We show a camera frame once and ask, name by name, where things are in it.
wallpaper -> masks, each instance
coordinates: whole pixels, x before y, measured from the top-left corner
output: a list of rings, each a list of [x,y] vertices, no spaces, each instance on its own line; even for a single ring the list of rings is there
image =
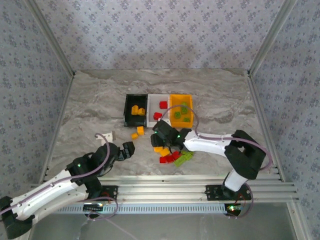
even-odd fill
[[[287,177],[320,239],[320,2],[298,0],[254,76]]]
[[[74,70],[243,68],[282,0],[36,0]]]
[[[22,0],[0,9],[1,198],[38,183],[69,77]]]

green block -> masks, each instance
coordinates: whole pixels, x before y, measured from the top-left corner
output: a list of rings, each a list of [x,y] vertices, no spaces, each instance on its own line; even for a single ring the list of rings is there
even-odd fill
[[[181,113],[182,114],[187,114],[188,113],[188,109],[186,107],[181,107]]]
[[[186,161],[192,159],[194,156],[194,153],[192,151],[182,151],[181,153],[182,156],[173,162],[177,168],[184,164]]]
[[[174,118],[175,118],[175,119],[181,118],[181,114],[180,114],[179,111],[176,111],[176,112],[174,113]]]

patterned wall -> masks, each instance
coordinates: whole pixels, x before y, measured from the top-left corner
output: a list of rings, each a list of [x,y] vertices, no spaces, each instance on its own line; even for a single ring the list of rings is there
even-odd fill
[[[282,0],[36,0],[72,68],[248,69]]]
[[[320,3],[298,0],[254,76],[276,147],[320,239]]]
[[[22,0],[1,0],[0,9],[3,197],[39,181],[69,77]]]

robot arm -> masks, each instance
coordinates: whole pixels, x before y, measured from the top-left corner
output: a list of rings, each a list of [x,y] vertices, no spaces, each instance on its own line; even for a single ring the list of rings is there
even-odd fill
[[[233,170],[228,173],[222,184],[223,195],[229,199],[234,199],[237,196],[237,192],[247,180],[257,178],[266,156],[265,152],[249,143],[228,140],[230,138],[239,138],[256,142],[242,130],[226,135],[207,133],[199,133],[197,135],[195,131],[188,128],[178,131],[165,121],[160,120],[153,127],[153,131],[154,134],[151,135],[153,147],[169,147],[178,151],[182,149],[191,152],[201,151],[226,157],[233,167]]]
[[[120,149],[109,143],[109,151],[108,159],[97,172],[76,177],[90,173],[104,163],[107,157],[106,144],[96,152],[74,159],[66,169],[30,192],[14,198],[1,198],[0,211],[16,206],[1,214],[8,239],[25,234],[33,224],[64,206],[98,197],[102,190],[98,177],[108,173],[115,161],[130,158],[135,152],[135,146],[133,142],[125,142],[123,149]]]

marble surface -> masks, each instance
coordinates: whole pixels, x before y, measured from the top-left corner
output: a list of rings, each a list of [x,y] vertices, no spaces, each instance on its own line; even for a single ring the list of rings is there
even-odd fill
[[[202,133],[226,134],[246,131],[265,145],[241,70],[88,70],[77,71],[72,83],[61,128],[47,172],[48,178],[73,159],[100,146],[95,133],[115,131],[114,143],[131,141],[136,128],[124,127],[126,94],[192,94]],[[115,175],[225,175],[232,169],[222,156],[196,152],[179,168],[159,164],[150,143],[152,129],[134,141],[132,158],[116,162],[108,176]]]

